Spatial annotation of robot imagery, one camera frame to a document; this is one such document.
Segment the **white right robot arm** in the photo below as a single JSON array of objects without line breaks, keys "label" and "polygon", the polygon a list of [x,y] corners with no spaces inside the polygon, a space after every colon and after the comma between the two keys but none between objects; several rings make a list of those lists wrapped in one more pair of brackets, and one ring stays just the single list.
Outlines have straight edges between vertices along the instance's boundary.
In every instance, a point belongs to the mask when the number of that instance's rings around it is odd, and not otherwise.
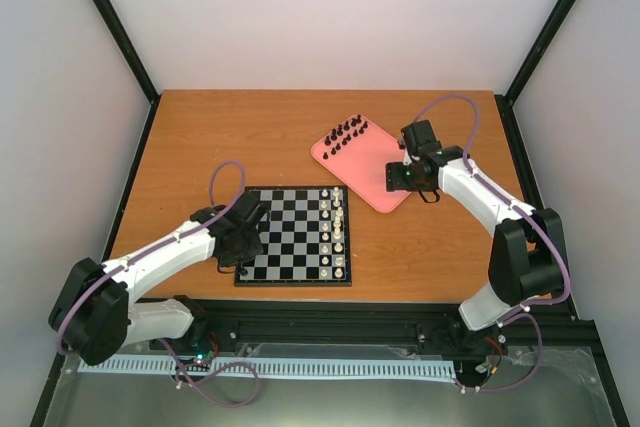
[{"label": "white right robot arm", "polygon": [[459,202],[492,238],[488,282],[462,302],[459,313],[466,328],[479,331],[505,325],[519,312],[542,305],[556,291],[564,301],[570,277],[559,215],[536,209],[490,179],[459,146],[444,147],[427,120],[401,130],[401,162],[386,165],[389,192],[427,193],[439,201],[442,193]]}]

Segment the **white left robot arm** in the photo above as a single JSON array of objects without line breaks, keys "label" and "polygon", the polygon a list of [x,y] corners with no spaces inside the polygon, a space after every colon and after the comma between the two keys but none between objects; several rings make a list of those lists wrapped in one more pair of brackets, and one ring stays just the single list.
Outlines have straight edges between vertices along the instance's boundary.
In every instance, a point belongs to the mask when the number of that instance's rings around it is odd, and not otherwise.
[{"label": "white left robot arm", "polygon": [[48,318],[61,355],[77,354],[97,365],[121,347],[149,340],[175,339],[186,349],[201,347],[208,325],[176,299],[144,303],[142,297],[182,270],[216,259],[239,270],[263,251],[258,223],[267,210],[245,192],[226,206],[196,211],[177,229],[119,258],[78,261]]}]

